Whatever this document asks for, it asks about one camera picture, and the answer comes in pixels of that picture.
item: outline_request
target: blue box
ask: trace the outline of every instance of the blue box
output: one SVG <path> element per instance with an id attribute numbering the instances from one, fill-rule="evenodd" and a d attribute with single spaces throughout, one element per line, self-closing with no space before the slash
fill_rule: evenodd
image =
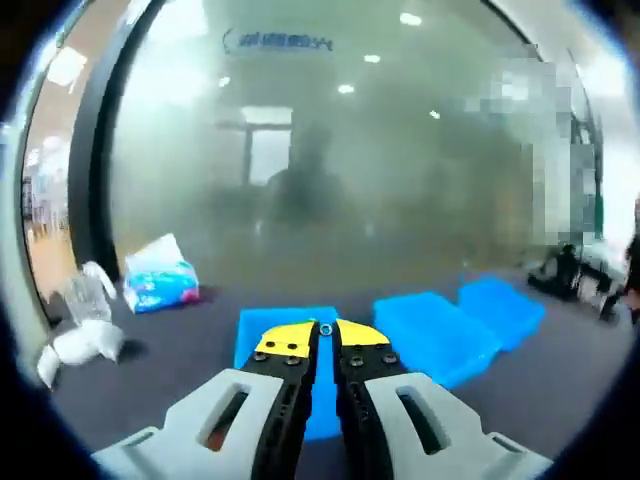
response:
<path id="1" fill-rule="evenodd" d="M 533 334 L 545 314 L 543 305 L 495 277 L 484 277 L 462 287 L 458 305 L 493 331 L 506 351 L 514 350 Z"/>
<path id="2" fill-rule="evenodd" d="M 486 370 L 500 350 L 488 328 L 435 293 L 378 300 L 374 309 L 405 366 L 448 389 Z"/>

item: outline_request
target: person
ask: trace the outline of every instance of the person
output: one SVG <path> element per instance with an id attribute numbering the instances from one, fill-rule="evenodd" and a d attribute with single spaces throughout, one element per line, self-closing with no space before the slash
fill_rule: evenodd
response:
<path id="1" fill-rule="evenodd" d="M 341 213 L 343 188 L 337 175 L 326 170 L 331 136 L 313 125 L 292 143 L 289 168 L 271 177 L 262 202 L 262 220 L 289 224 L 324 223 Z"/>
<path id="2" fill-rule="evenodd" d="M 629 262 L 627 283 L 624 287 L 627 304 L 631 309 L 631 320 L 634 324 L 640 318 L 640 196 L 636 200 L 636 229 L 631 243 L 625 252 Z"/>
<path id="3" fill-rule="evenodd" d="M 552 250 L 544 263 L 529 273 L 527 281 L 543 293 L 569 301 L 577 298 L 579 273 L 576 247 L 568 243 L 559 251 Z"/>

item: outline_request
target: tissue package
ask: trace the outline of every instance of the tissue package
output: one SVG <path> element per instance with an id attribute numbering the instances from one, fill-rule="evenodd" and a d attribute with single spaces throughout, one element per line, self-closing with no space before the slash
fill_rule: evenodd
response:
<path id="1" fill-rule="evenodd" d="M 147 266 L 128 272 L 124 298 L 133 313 L 144 313 L 196 301 L 200 298 L 198 278 L 188 262 Z"/>

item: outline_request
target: glass wall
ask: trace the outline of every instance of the glass wall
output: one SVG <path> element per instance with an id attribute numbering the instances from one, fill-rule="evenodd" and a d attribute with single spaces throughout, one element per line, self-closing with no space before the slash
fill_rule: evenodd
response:
<path id="1" fill-rule="evenodd" d="M 205 284 L 343 292 L 569 231 L 565 93 L 463 3 L 167 2 L 111 112 L 121 268 L 171 232 Z"/>
<path id="2" fill-rule="evenodd" d="M 68 170 L 76 113 L 91 69 L 129 0 L 77 2 L 61 33 L 45 47 L 46 73 L 34 92 L 22 168 L 22 218 L 31 271 L 45 307 L 56 303 L 76 262 L 68 221 Z M 60 320 L 45 308 L 48 321 Z"/>

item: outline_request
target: black frame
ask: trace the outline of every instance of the black frame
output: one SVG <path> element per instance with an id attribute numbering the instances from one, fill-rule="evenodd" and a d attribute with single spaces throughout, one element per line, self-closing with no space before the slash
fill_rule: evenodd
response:
<path id="1" fill-rule="evenodd" d="M 529 40 L 526 37 L 526 35 L 522 32 L 522 30 L 520 30 L 520 28 L 518 28 L 518 26 L 515 23 L 513 23 L 513 20 L 511 20 L 507 16 L 507 14 L 502 11 L 500 7 L 498 7 L 495 3 L 493 3 L 492 0 L 480 0 L 480 3 L 484 5 L 486 8 L 488 8 L 489 10 L 491 10 L 491 12 L 496 17 L 502 20 L 502 23 L 504 23 L 507 26 L 507 28 L 509 28 L 509 30 L 511 30 L 513 34 L 516 37 L 518 37 L 524 45 L 531 47 L 531 52 L 535 54 L 536 58 L 540 62 L 543 61 L 542 57 L 540 56 L 540 53 L 538 52 L 538 46 L 531 43 L 531 40 Z"/>
<path id="2" fill-rule="evenodd" d="M 78 266 L 97 261 L 113 280 L 120 277 L 113 235 L 104 205 L 108 191 L 104 151 L 109 110 L 140 40 L 165 0 L 134 1 L 120 19 L 104 54 L 94 66 L 76 116 L 69 153 L 69 229 Z"/>

